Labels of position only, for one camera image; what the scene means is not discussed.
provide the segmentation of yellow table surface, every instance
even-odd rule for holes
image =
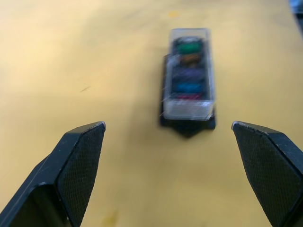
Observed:
[[[208,27],[217,127],[158,126],[177,27]],[[83,227],[269,227],[234,120],[303,148],[303,40],[287,0],[2,0],[0,210],[61,136],[105,121]]]

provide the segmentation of plastic case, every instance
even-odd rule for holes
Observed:
[[[177,28],[165,57],[160,123],[206,122],[215,128],[214,71],[207,28]]]

